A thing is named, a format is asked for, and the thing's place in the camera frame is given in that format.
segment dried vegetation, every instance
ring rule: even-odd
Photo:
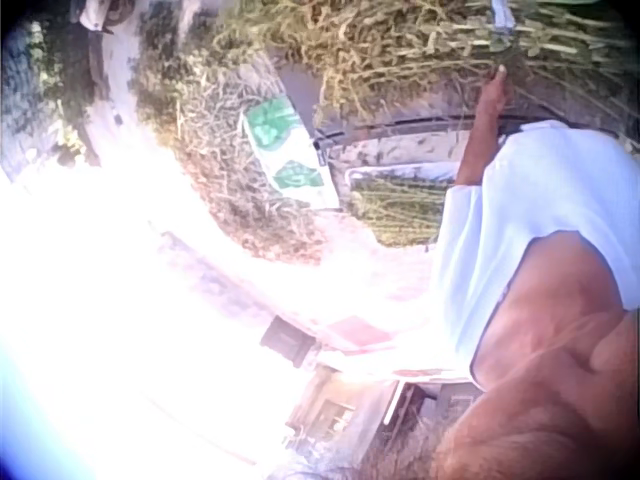
[[[282,92],[265,52],[322,80],[316,124],[335,117],[377,121],[443,82],[466,97],[498,62],[515,65],[515,86],[525,97],[533,94],[518,76],[535,76],[571,89],[621,125],[637,118],[635,106],[619,100],[624,95],[611,95],[624,93],[638,75],[635,46],[617,21],[520,5],[513,3],[518,26],[506,36],[492,27],[489,0],[239,0],[220,18],[197,14],[178,42],[177,12],[157,3],[141,23],[133,79],[139,114],[174,149],[231,238],[260,257],[315,262],[323,239],[313,212],[268,185],[242,135],[242,112]],[[431,213],[441,209],[443,191],[434,199],[429,188],[421,196],[414,186],[378,187],[365,196],[379,202],[369,211],[386,218],[372,225],[381,243],[421,243],[433,235]],[[407,207],[403,195],[433,200],[428,218],[422,207]]]

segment sleeve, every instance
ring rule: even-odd
[[[482,187],[458,185],[445,197],[429,286],[434,329],[443,347],[457,356],[465,306],[472,293],[482,226]]]
[[[458,244],[465,231],[472,228],[473,223],[477,223],[479,235],[480,222],[475,220],[478,220],[477,211],[482,213],[481,196],[482,186],[479,185],[456,185],[449,189],[445,196],[436,250],[441,247],[450,249]]]

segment hand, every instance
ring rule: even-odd
[[[498,117],[509,100],[507,93],[507,69],[504,65],[498,67],[498,72],[492,80],[482,87],[476,116],[490,115]]]

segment foliage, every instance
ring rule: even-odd
[[[52,126],[58,145],[73,155],[84,155],[86,146],[77,130],[86,121],[87,106],[94,99],[88,32],[69,23],[68,8],[62,8],[60,3],[29,20],[28,48],[43,107],[59,119]]]

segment man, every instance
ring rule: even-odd
[[[486,393],[434,473],[604,478],[640,451],[640,167],[559,122],[499,148],[506,77],[483,88],[436,248],[444,334]]]

